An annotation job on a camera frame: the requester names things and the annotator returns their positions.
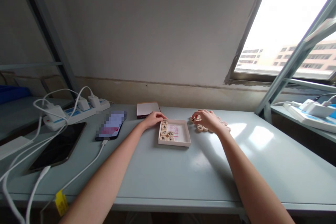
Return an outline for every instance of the sky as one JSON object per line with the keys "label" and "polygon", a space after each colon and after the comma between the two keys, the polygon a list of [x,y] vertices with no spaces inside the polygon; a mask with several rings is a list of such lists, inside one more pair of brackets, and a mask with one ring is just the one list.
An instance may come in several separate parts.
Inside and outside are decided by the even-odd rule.
{"label": "sky", "polygon": [[[297,44],[327,0],[262,0],[245,47],[264,48],[274,57],[286,44]],[[327,38],[336,40],[336,33]]]}

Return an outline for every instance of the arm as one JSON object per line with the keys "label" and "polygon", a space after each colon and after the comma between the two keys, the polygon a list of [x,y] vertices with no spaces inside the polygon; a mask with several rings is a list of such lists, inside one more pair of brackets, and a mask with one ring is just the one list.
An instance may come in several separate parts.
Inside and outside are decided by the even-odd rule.
{"label": "arm", "polygon": [[196,115],[201,116],[201,121],[195,123],[202,124],[218,135],[251,222],[294,224],[275,193],[236,144],[229,130],[217,120],[215,114],[212,111],[199,110],[193,117]]}
{"label": "arm", "polygon": [[130,132],[92,176],[61,219],[61,224],[103,223],[117,197],[142,133],[164,118],[162,113],[152,112]]}

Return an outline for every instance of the smartphone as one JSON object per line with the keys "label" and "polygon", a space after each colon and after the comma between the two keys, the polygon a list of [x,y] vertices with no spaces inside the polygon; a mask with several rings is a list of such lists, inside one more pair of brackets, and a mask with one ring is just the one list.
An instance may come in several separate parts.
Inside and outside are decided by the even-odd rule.
{"label": "smartphone", "polygon": [[46,166],[57,166],[66,162],[71,156],[81,137],[86,122],[69,125],[61,134],[50,141],[43,152],[29,167],[29,171],[36,172]]}
{"label": "smartphone", "polygon": [[127,111],[111,111],[96,135],[96,141],[113,140],[119,136],[123,122],[126,120]]}

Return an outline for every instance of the metal shelf frame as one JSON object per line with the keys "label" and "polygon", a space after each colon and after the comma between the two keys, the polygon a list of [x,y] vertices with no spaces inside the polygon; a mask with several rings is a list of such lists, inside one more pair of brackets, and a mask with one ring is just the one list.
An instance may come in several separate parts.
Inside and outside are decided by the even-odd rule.
{"label": "metal shelf frame", "polygon": [[287,61],[286,65],[283,67],[282,71],[275,78],[274,82],[270,86],[268,92],[265,94],[264,98],[261,100],[260,104],[255,110],[255,114],[264,118],[267,122],[272,123],[271,120],[271,105],[276,100],[277,96],[281,93],[282,89],[287,85],[287,83],[294,83],[299,85],[308,86],[311,88],[316,88],[320,90],[326,90],[330,92],[336,92],[336,87],[328,86],[303,80],[293,79],[293,75],[297,69],[301,66],[303,61],[306,59],[310,51],[314,46],[328,37],[330,34],[336,32],[336,24],[331,25],[326,30],[317,34],[310,40],[306,41],[306,38],[312,34],[326,19],[335,18],[336,16],[336,0],[327,0],[320,13],[317,15],[314,22],[309,27],[306,34],[303,36],[300,43],[297,45],[296,49],[293,51],[292,56]]}
{"label": "metal shelf frame", "polygon": [[[26,0],[26,2],[31,10],[33,17],[35,18],[36,24],[40,29],[40,32],[44,38],[44,41],[50,51],[54,62],[0,65],[0,71],[19,68],[56,66],[68,88],[78,92],[79,88],[76,82],[76,78],[73,74],[56,28],[51,20],[51,16],[47,9],[45,1]],[[71,95],[73,99],[76,99],[76,95],[74,93],[71,92]]]}

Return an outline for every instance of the hand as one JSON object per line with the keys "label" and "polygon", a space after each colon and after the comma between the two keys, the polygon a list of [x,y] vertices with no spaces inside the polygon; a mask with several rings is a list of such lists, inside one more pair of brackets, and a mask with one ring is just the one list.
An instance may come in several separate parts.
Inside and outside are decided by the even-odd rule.
{"label": "hand", "polygon": [[143,120],[141,122],[141,124],[143,125],[144,129],[146,130],[146,129],[154,126],[158,122],[163,121],[163,119],[167,119],[167,117],[165,117],[161,112],[153,111],[152,113],[150,113],[146,117],[145,120]]}
{"label": "hand", "polygon": [[209,112],[208,110],[198,110],[191,117],[197,118],[198,115],[201,116],[201,121],[195,120],[194,124],[201,124],[205,128],[208,128],[209,130],[215,132],[216,134],[218,130],[225,128],[225,126],[220,121],[218,121],[215,113],[213,113],[212,111]]}

